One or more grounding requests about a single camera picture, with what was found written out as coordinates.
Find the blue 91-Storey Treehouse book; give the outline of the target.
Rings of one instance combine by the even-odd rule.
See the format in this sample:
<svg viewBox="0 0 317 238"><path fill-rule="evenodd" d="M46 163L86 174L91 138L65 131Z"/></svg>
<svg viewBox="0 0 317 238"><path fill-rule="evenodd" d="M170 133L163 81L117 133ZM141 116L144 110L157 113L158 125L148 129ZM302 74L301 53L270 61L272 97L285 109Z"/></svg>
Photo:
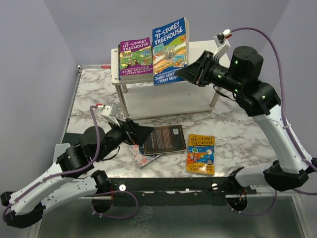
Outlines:
<svg viewBox="0 0 317 238"><path fill-rule="evenodd" d="M189 23L185 17L152 30L154 85L183 81L175 72L189 64Z"/></svg>

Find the purple 117-Storey Treehouse book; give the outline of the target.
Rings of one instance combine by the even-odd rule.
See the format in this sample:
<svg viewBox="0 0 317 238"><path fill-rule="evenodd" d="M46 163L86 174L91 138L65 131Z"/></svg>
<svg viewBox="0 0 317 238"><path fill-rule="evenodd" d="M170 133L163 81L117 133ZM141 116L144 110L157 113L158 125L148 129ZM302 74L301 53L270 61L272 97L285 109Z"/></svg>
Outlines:
<svg viewBox="0 0 317 238"><path fill-rule="evenodd" d="M119 78L120 80L153 78L152 45L149 37L120 42Z"/></svg>

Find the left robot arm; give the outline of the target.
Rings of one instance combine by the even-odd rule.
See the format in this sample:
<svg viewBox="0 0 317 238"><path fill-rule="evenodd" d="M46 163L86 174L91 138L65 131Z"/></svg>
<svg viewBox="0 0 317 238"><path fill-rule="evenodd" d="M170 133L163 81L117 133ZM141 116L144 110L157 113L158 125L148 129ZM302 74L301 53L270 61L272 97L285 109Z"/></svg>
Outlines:
<svg viewBox="0 0 317 238"><path fill-rule="evenodd" d="M102 196L115 193L105 171L96 170L94 163L104 159L122 143L143 144L153 127L142 126L131 119L111 124L105 132L97 124L79 136L79 142L68 145L56 161L35 181L16 192L4 192L0 196L3 221L10 227L26 228L43 215L82 196Z"/></svg>

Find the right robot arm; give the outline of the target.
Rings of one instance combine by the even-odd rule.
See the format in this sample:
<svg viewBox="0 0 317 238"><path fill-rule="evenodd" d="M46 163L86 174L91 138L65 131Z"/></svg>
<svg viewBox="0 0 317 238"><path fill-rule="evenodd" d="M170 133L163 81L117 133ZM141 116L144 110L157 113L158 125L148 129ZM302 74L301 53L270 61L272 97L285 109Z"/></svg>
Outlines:
<svg viewBox="0 0 317 238"><path fill-rule="evenodd" d="M192 84L213 84L235 95L235 102L258 124L277 160L271 165L237 169L227 182L228 190L238 194L250 185L269 185L277 191L301 187L313 171L316 159L303 148L293 129L282 116L282 101L276 90L259 80L263 57L252 47L233 51L230 66L222 66L212 52L204 51L192 64L176 75Z"/></svg>

